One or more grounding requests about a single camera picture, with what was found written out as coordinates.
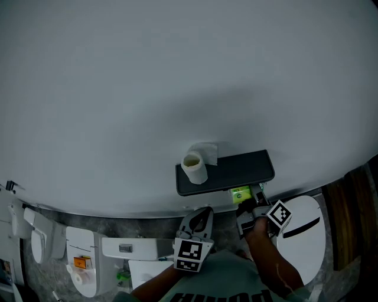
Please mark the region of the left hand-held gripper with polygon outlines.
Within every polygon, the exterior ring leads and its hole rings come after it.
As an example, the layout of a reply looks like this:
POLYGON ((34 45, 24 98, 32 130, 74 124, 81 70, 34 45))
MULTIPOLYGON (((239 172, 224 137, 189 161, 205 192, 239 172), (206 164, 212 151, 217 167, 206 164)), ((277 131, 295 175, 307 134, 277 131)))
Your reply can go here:
POLYGON ((181 221, 173 243, 174 268, 186 272, 199 272, 214 241, 210 239, 214 212, 211 207, 195 210, 181 221))

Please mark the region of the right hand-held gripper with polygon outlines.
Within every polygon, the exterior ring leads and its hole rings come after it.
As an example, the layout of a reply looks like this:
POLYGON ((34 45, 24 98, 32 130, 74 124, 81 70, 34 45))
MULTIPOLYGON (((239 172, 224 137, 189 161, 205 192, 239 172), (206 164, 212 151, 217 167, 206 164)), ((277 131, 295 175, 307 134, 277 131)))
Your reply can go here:
POLYGON ((292 211, 281 201, 271 205, 265 196, 262 183, 250 185, 250 191, 253 198, 238 203, 236 210, 239 238, 243 239, 252 230, 259 217, 267 217, 269 237, 278 236, 290 222, 292 211))

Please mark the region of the person's right hand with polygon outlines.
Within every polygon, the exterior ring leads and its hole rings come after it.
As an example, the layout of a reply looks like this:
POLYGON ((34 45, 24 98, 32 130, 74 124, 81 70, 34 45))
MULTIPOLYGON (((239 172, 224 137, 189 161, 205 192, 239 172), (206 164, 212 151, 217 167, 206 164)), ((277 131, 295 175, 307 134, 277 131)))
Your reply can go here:
POLYGON ((252 228, 252 230, 249 231, 245 235, 245 239, 247 241, 251 241, 253 239, 261 239, 261 238, 263 238, 263 239, 269 238, 269 235, 268 235, 268 219, 267 219, 267 217, 259 217, 255 221, 255 225, 252 228))

